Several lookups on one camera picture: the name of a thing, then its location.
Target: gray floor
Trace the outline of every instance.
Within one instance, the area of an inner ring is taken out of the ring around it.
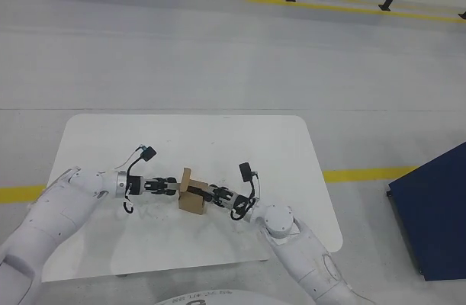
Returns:
[[[45,184],[78,113],[296,114],[323,169],[418,165],[466,140],[466,26],[243,0],[0,0],[0,187]],[[343,274],[379,304],[466,304],[466,281],[417,274],[387,183],[328,185]],[[0,205],[0,242],[25,211]],[[211,288],[312,303],[273,258],[45,284],[39,304]]]

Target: cardboard box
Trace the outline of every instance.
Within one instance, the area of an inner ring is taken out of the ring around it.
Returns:
[[[205,182],[191,180],[192,170],[184,168],[182,181],[180,182],[180,198],[178,199],[178,207],[187,212],[202,215],[206,212],[207,205],[202,196],[188,193],[187,188],[193,186],[202,190],[207,190],[209,186]]]

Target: yellow floor line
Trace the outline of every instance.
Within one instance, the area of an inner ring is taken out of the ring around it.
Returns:
[[[378,169],[348,169],[341,171],[324,171],[326,183],[354,182],[381,179],[397,179],[417,169],[417,166],[385,167]]]
[[[0,204],[33,201],[38,198],[46,185],[0,188]]]
[[[340,171],[324,171],[326,183],[369,181],[380,179],[397,179],[417,166],[388,167],[379,169],[347,169]],[[28,202],[36,200],[46,185],[0,188],[0,204]]]
[[[384,1],[379,0],[378,2],[373,2],[373,1],[365,1],[365,0],[337,0],[340,2],[345,2],[345,3],[352,3],[352,4],[357,4],[357,5],[373,5],[377,6],[379,4],[382,4]],[[390,5],[390,8],[402,8],[402,9],[408,9],[412,11],[427,11],[429,13],[442,13],[442,14],[457,14],[457,13],[462,13],[463,11],[466,11],[466,8],[461,8],[461,9],[456,9],[456,8],[431,8],[427,6],[422,6],[418,4],[397,4],[397,3],[392,3]]]
[[[313,8],[313,9],[322,9],[329,11],[344,11],[348,13],[357,13],[357,14],[379,14],[387,15],[394,17],[402,18],[412,18],[420,20],[429,20],[429,21],[440,21],[440,22],[451,22],[466,24],[466,20],[455,17],[442,17],[442,16],[432,16],[427,14],[414,14],[414,13],[403,13],[399,11],[382,11],[380,9],[370,9],[370,8],[347,8],[342,6],[335,5],[318,5],[312,3],[302,3],[302,2],[286,2],[285,0],[246,0],[248,2],[270,4],[270,5],[287,5],[287,6],[296,6],[300,8]]]

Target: white table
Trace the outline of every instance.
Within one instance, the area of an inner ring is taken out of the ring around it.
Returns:
[[[341,248],[342,235],[316,153],[302,119],[294,116],[80,114],[66,125],[50,182],[78,165],[105,170],[138,144],[157,155],[139,162],[135,175],[192,178],[249,194],[238,165],[259,173],[262,201],[290,205],[325,247]],[[121,275],[268,259],[257,230],[210,204],[198,216],[178,209],[177,197],[106,199],[91,219],[44,266],[43,281]]]

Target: dark blue panel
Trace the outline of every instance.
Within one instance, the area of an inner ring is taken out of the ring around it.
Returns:
[[[466,142],[389,185],[424,278],[466,278]]]

